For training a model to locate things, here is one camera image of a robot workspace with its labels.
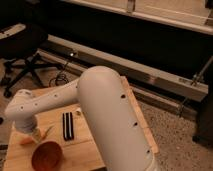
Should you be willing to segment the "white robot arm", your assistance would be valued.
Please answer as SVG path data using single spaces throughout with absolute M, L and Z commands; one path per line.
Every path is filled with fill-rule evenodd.
M 160 171 L 121 76 L 109 67 L 91 67 L 78 79 L 38 97 L 21 89 L 5 115 L 17 130 L 31 133 L 37 114 L 73 103 L 80 105 L 107 171 Z

